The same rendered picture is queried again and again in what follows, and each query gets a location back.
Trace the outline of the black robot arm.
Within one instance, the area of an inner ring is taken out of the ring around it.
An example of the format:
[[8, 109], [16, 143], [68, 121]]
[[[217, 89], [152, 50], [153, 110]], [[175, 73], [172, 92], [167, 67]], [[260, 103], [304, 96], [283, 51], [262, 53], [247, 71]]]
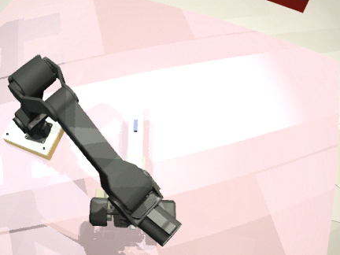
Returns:
[[[62, 87], [43, 101], [43, 92], [57, 78]], [[99, 174], [113, 207], [163, 247], [182, 224], [158, 205], [164, 196], [148, 171], [124, 161], [97, 129], [66, 84], [61, 67], [38, 54], [10, 75], [8, 82], [20, 102], [12, 120], [26, 134], [24, 138], [44, 144], [53, 126], [46, 118], [58, 122]]]

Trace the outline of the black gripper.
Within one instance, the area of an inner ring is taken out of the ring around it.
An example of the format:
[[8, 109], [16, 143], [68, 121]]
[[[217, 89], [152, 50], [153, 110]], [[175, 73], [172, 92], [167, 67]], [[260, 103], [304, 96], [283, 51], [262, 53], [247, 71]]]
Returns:
[[[115, 227], [128, 227], [132, 225], [125, 219], [113, 205], [108, 209], [108, 198], [92, 198], [90, 203], [89, 222], [92, 226], [107, 226], [107, 215], [113, 215]], [[176, 203], [173, 200], [161, 200], [158, 205], [176, 219]]]

